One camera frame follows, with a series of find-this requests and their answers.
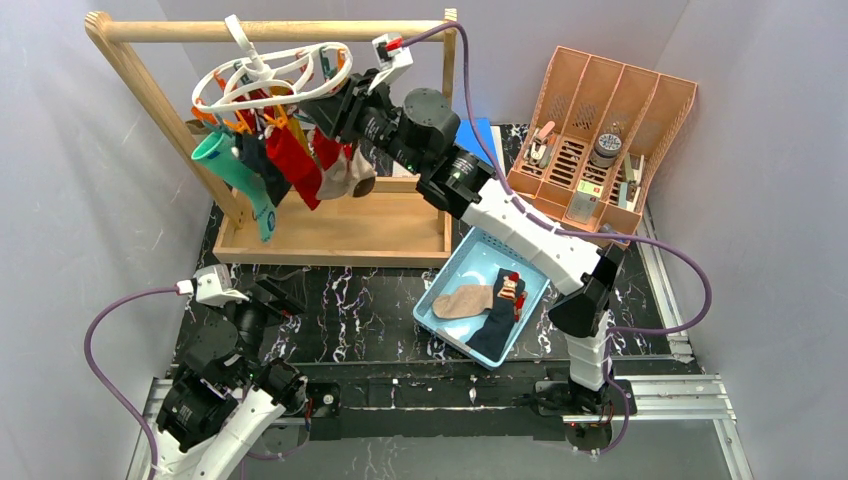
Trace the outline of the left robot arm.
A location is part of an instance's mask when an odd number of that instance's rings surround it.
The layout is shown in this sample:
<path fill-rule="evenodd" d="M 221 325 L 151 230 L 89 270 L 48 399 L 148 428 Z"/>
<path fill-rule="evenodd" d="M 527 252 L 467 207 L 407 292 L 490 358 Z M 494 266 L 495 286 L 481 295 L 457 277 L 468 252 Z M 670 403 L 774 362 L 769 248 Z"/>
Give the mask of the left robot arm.
<path fill-rule="evenodd" d="M 153 427 L 155 479 L 226 479 L 275 420 L 312 405 L 306 375 L 259 357 L 266 329 L 304 304 L 267 275 L 246 291 L 207 284 L 196 282 L 195 298 L 224 320 L 196 333 L 174 374 Z"/>

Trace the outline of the white sock hanger with clips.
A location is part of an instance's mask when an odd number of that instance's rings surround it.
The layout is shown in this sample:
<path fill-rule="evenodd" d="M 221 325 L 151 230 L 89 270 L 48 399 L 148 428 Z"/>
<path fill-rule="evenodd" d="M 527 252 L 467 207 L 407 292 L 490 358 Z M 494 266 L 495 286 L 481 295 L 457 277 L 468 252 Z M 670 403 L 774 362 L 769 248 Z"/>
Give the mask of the white sock hanger with clips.
<path fill-rule="evenodd" d="M 236 15 L 224 24 L 244 56 L 207 73 L 195 86 L 191 113 L 210 131 L 253 132 L 267 108 L 283 118 L 287 105 L 334 93 L 349 78 L 353 55 L 340 42 L 260 54 Z"/>

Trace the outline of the brown striped sock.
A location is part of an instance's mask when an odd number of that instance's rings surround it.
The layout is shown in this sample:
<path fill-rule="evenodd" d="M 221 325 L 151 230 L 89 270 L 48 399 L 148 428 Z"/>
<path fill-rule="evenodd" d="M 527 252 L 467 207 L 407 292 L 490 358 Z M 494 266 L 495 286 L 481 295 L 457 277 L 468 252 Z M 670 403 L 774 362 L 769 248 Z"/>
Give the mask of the brown striped sock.
<path fill-rule="evenodd" d="M 369 195 L 376 183 L 376 170 L 357 147 L 348 163 L 347 195 L 361 198 Z"/>

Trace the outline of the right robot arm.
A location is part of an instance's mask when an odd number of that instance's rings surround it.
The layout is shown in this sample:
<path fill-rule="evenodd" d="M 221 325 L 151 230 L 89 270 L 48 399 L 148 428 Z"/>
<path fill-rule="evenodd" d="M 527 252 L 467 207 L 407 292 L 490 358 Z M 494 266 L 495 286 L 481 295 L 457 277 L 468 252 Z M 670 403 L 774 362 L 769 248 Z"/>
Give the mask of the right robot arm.
<path fill-rule="evenodd" d="M 494 163 L 456 141 L 459 116 L 429 88 L 395 106 L 389 88 L 368 87 L 375 70 L 353 75 L 333 94 L 300 103 L 327 137 L 365 141 L 418 175 L 416 190 L 436 209 L 490 234 L 528 260 L 559 291 L 548 318 L 567 340 L 569 402 L 600 414 L 613 378 L 607 347 L 609 297 L 623 259 L 613 246 L 564 236 L 560 226 L 501 184 Z"/>

